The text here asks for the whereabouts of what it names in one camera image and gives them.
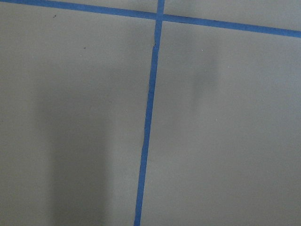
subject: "concrete floor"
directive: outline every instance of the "concrete floor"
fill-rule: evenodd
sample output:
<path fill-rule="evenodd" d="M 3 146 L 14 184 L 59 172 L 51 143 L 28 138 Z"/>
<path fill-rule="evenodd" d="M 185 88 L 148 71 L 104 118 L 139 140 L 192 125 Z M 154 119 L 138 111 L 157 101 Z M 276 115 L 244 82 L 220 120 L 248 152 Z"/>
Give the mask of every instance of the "concrete floor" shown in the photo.
<path fill-rule="evenodd" d="M 164 13 L 300 31 L 300 10 Z M 0 225 L 133 225 L 155 23 L 0 2 Z M 163 21 L 142 226 L 301 225 L 300 59 L 300 38 Z"/>

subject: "horizontal blue line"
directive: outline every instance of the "horizontal blue line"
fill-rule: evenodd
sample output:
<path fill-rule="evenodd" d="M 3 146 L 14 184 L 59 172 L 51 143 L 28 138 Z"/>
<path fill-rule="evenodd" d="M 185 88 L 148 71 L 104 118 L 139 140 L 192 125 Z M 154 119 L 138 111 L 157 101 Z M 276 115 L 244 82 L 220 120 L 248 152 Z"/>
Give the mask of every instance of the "horizontal blue line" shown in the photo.
<path fill-rule="evenodd" d="M 121 8 L 90 6 L 90 5 L 83 5 L 77 3 L 60 2 L 60 1 L 0 0 L 0 2 L 9 2 L 9 3 L 16 3 L 16 4 L 31 5 L 31 6 L 43 6 L 43 7 L 50 7 L 50 8 L 62 8 L 62 9 L 70 9 L 70 10 L 84 11 L 84 12 L 91 12 L 91 13 L 103 13 L 103 14 L 118 15 L 118 16 L 130 16 L 130 17 L 152 19 L 152 20 L 156 18 L 156 13 L 141 12 L 136 10 L 121 9 Z"/>
<path fill-rule="evenodd" d="M 274 27 L 239 24 L 239 23 L 232 23 L 232 22 L 225 22 L 225 21 L 216 21 L 216 20 L 208 20 L 208 19 L 185 17 L 185 16 L 174 16 L 174 15 L 166 15 L 166 14 L 163 15 L 163 20 L 169 22 L 184 23 L 184 24 L 195 24 L 195 25 L 203 25 L 209 27 L 220 27 L 220 28 L 227 28 L 227 29 L 240 30 L 240 31 L 276 34 L 276 35 L 301 38 L 300 31 L 287 30 L 287 29 L 274 28 Z"/>
<path fill-rule="evenodd" d="M 77 3 L 48 1 L 48 0 L 0 0 L 0 2 L 9 2 L 9 3 L 25 4 L 25 5 L 32 5 L 32 6 L 43 6 L 43 7 L 50 7 L 50 8 L 62 8 L 62 9 L 70 9 L 70 10 L 93 12 L 93 13 L 103 13 L 103 14 L 119 15 L 119 16 L 130 16 L 130 17 L 145 18 L 145 19 L 152 19 L 152 20 L 155 20 L 157 15 L 156 13 L 151 13 L 151 12 L 141 12 L 141 11 L 129 10 L 129 9 L 90 6 L 90 5 L 83 5 Z M 274 27 L 239 24 L 233 22 L 216 21 L 216 20 L 208 20 L 208 19 L 185 17 L 185 16 L 174 16 L 174 15 L 166 15 L 166 14 L 163 15 L 162 20 L 169 21 L 169 22 L 176 22 L 176 23 L 195 24 L 195 25 L 202 25 L 202 26 L 220 27 L 220 28 L 240 30 L 240 31 L 267 33 L 267 34 L 301 38 L 301 31 L 287 30 L 287 29 L 274 28 Z"/>

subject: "blue tape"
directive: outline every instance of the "blue tape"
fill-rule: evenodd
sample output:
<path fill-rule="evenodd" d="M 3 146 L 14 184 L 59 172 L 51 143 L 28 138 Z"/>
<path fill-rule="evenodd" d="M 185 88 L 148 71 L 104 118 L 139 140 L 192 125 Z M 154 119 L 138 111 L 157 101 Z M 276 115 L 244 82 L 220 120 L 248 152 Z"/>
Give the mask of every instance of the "blue tape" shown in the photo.
<path fill-rule="evenodd" d="M 83 5 L 77 3 L 60 2 L 60 1 L 0 0 L 0 2 L 24 4 L 24 5 L 31 5 L 31 6 L 43 6 L 43 7 L 50 7 L 50 8 L 62 8 L 62 9 L 70 9 L 76 11 L 103 13 L 103 14 L 118 15 L 118 16 L 130 16 L 130 17 L 153 19 L 153 20 L 156 19 L 156 13 L 141 12 L 141 11 L 135 11 L 129 9 L 120 9 L 120 8 L 109 8 L 109 7 L 102 7 L 102 6 L 90 6 L 90 5 Z"/>
<path fill-rule="evenodd" d="M 141 163 L 140 163 L 134 226 L 140 226 L 140 221 L 141 221 L 146 164 L 147 164 L 147 156 L 149 151 L 149 141 L 150 141 L 150 133 L 151 133 L 152 109 L 154 104 L 155 86 L 156 86 L 156 77 L 157 77 L 158 54 L 159 54 L 160 40 L 161 40 L 163 11 L 164 11 L 164 0 L 158 0 L 156 26 L 155 26 L 155 45 L 152 49 L 152 56 L 151 56 L 149 93 L 147 98 L 147 106 L 146 106 L 146 114 L 145 114 L 144 141 L 143 141 L 142 152 L 141 152 Z"/>
<path fill-rule="evenodd" d="M 281 28 L 256 26 L 250 24 L 239 24 L 239 23 L 232 23 L 232 22 L 225 22 L 225 21 L 216 21 L 216 20 L 192 18 L 192 17 L 185 17 L 185 16 L 174 16 L 174 15 L 163 15 L 163 20 L 169 22 L 184 23 L 184 24 L 195 24 L 195 25 L 203 25 L 209 27 L 220 27 L 220 28 L 227 28 L 227 29 L 240 30 L 240 31 L 276 34 L 276 35 L 301 38 L 300 31 L 287 30 Z"/>

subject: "gray floor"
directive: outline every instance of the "gray floor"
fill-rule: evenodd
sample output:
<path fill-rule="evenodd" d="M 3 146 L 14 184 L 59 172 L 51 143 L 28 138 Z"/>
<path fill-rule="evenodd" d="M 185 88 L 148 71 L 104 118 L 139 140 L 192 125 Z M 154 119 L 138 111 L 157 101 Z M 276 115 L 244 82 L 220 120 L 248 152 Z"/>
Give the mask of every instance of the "gray floor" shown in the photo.
<path fill-rule="evenodd" d="M 165 5 L 293 30 L 300 9 Z M 154 28 L 0 2 L 0 225 L 133 225 Z M 300 38 L 163 22 L 142 226 L 301 225 L 300 58 Z"/>

